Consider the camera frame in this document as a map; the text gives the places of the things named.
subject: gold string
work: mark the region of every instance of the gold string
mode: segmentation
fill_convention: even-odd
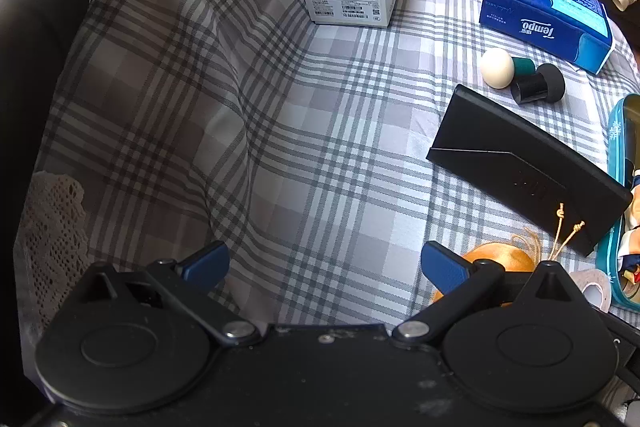
[[[540,243],[540,238],[538,234],[531,230],[529,227],[524,227],[524,231],[529,234],[529,236],[533,239],[535,243],[535,257],[533,259],[534,266],[537,266],[540,261],[542,261],[542,243]]]
[[[520,248],[517,244],[516,244],[516,240],[519,239],[520,241],[522,241],[525,245],[524,248]],[[534,249],[534,246],[527,240],[526,237],[522,237],[521,235],[518,235],[517,233],[514,233],[511,235],[511,244],[516,247],[516,248],[520,248],[521,250],[524,250],[527,255],[529,257],[532,258],[532,261],[535,263],[536,261],[536,251]]]
[[[583,226],[584,226],[584,221],[581,221],[580,223],[577,223],[576,225],[574,225],[574,231],[572,233],[570,233],[569,237],[567,237],[564,240],[564,243],[562,243],[562,246],[560,248],[558,248],[558,251],[549,258],[550,261],[555,261],[558,258],[558,256],[560,255],[560,252],[562,251],[562,248],[565,247],[565,245],[571,240],[572,237],[574,237],[575,234],[580,232],[580,229]]]
[[[560,208],[556,211],[558,216],[558,229],[556,230],[556,238],[554,239],[554,245],[549,254],[549,259],[553,260],[554,252],[556,251],[556,245],[558,244],[558,237],[560,235],[560,227],[562,227],[562,220],[564,219],[564,203],[560,203]]]

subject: white ball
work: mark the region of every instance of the white ball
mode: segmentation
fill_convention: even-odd
[[[513,60],[507,51],[491,48],[484,52],[480,59],[482,79],[495,89],[502,89],[513,80]]]

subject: plaid bedsheet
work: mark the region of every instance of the plaid bedsheet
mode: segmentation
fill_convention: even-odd
[[[640,92],[622,36],[593,76],[479,26],[480,4],[398,0],[376,29],[315,25],[303,0],[94,0],[37,168],[81,182],[93,259],[134,269],[222,239],[216,298],[246,317],[398,324],[434,291],[425,241],[464,253],[528,225],[425,159],[456,84],[603,168],[609,112]],[[562,102],[518,107],[486,87],[495,46],[558,65]]]

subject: tempo logo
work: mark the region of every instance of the tempo logo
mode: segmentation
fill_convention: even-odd
[[[522,23],[521,33],[531,35],[533,32],[542,33],[545,39],[555,39],[553,36],[554,28],[551,24],[533,21],[531,19],[520,19]]]

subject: orange ornament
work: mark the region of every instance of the orange ornament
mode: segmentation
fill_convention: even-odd
[[[484,243],[462,255],[464,259],[472,263],[476,259],[491,259],[502,264],[507,272],[533,272],[532,258],[524,251],[506,243]],[[442,297],[440,291],[433,296],[435,302]]]

